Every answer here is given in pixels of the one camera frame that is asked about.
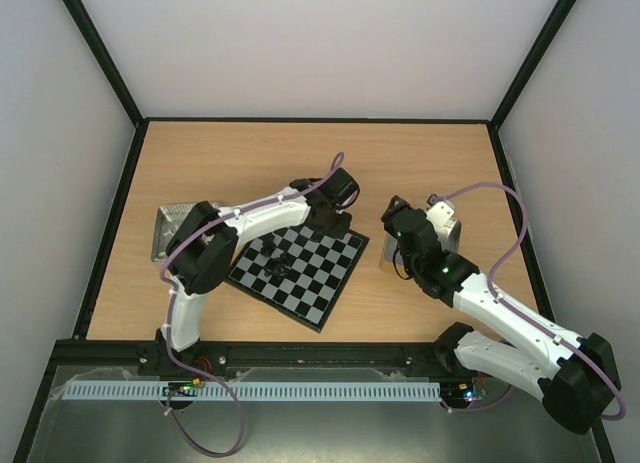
silver tray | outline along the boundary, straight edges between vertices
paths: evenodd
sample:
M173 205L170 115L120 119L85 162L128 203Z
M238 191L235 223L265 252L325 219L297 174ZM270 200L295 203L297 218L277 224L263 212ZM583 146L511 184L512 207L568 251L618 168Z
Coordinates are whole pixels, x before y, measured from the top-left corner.
M220 208L220 203L210 201L211 206ZM177 203L158 208L156 224L153 229L153 244L151 246L151 261L167 259L167 244L185 220L195 203Z

robotic arm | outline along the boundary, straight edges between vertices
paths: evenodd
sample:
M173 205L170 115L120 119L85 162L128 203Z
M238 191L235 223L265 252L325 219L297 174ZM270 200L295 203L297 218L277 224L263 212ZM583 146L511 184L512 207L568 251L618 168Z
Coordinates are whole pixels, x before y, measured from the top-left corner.
M437 230L453 211L448 201L435 202L425 212L395 196L382 216L385 230L398 241L407 275L424 293L473 316L509 342L491 340L468 325L455 323L438 338L440 363L452 373L462 366L500 378L540 400L565 428L586 433L614 395L584 361L560 343L564 340L579 348L620 389L610 344L596 333L585 339L550 322L494 285L496 298L487 276L476 265L442 249Z
M170 333L173 350L181 352L200 339L200 319L209 293L223 282L235 251L245 243L302 224L330 237L345 235L351 215L343 210L355 201L360 188L342 168L317 188L305 191L318 181L295 180L275 195L237 207L216 210L206 201L194 206L167 245L167 255L208 223L226 220L184 247L168 267L177 290L170 290L175 293L175 303L161 330L165 339Z

black frame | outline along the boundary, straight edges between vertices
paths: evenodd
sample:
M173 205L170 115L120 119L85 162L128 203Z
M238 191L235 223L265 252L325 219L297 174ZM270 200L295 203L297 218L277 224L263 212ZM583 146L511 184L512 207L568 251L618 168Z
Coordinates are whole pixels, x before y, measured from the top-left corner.
M82 365L100 365L100 366L137 366L139 357L137 352L141 345L149 342L140 341L86 341L86 335L95 308L100 286L104 278L107 263L111 254L111 249L115 241L122 212L127 200L127 195L131 187L133 175L145 135L152 121L213 121L213 122L274 122L274 123L370 123L370 124L480 124L487 127L487 131L491 140L494 155L500 172L502 182L514 188L514 180L511 174L509 164L504 152L504 147L500 140L499 130L506 120L508 114L513 109L518 97L524 90L529 79L533 75L538 64L542 60L546 50L550 46L553 38L559 31L564 20L569 15L573 5L577 0L558 0L551 14L547 18L538 37L536 38L531 50L527 54L522 66L511 83L507 93L500 103L496 113L490 121L487 120L471 120L471 119L368 119L368 118L153 118L143 117L138 109L131 93L129 92L118 68L102 41L95 25L91 21L82 0L62 0L69 10L69 13L75 21L79 31L82 33L87 45L95 56L97 62L102 68L107 80L111 84L115 94L120 100L122 106L127 112L132 124L136 128L125 167L118 185L111 211L105 226L105 231L100 242L98 255L95 260L91 277L87 285L80 313L73 332L73 339L60 340L56 342L52 351L49 364L42 378L42 382L34 399L31 413L27 420L22 438L20 440L14 462L26 461L31 449L33 439L35 437L38 422L41 413L47 401L55 372L59 366L82 366ZM518 206L509 200L509 208L513 218L516 230L522 227L522 215ZM541 315L553 321L553 311L549 302L549 298L545 289L542 273L538 266L535 251L529 235L525 238L522 245L522 254L526 264L527 272L531 280L533 293ZM207 345L226 352L229 356L229 367L233 365L242 366L243 362L251 361L252 364L263 363L266 365L277 365L282 361L288 361L292 355L300 358L300 352L310 355L315 360L325 359L335 361L336 357L353 359L365 358L364 361L382 361L382 366L388 367L389 364L402 366L402 360L407 355L414 354L418 349L427 353L432 351L433 344L278 344L278 343L218 343L207 342ZM445 376L438 370L437 365L428 367L426 370L432 377L441 378L444 381ZM597 421L593 427L593 435L596 446L600 453L601 461L604 463L612 463L615 461L611 446L607 439L604 427L601 421Z

wooden surface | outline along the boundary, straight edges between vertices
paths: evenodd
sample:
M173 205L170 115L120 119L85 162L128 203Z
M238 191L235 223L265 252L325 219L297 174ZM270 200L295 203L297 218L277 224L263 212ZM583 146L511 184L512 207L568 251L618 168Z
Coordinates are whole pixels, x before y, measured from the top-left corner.
M338 151L362 188L350 208L352 228L371 238L322 333L223 284L201 325L205 340L433 341L455 321L482 325L424 295L413 282L380 270L380 216L397 194L423 207L478 181L500 181L483 125L153 122L118 229L90 339L148 340L165 319L168 287L151 262L159 206L201 200L224 205L275 193L296 178L321 177ZM515 241L506 198L483 189L456 199L460 252L481 269ZM535 307L520 253L497 282Z

chessboard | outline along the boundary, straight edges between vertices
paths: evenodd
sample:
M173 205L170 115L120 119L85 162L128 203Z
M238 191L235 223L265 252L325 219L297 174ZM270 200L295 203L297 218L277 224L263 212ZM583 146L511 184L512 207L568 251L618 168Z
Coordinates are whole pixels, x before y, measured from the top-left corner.
M338 240L282 228L249 242L226 281L320 332L368 242L352 230Z

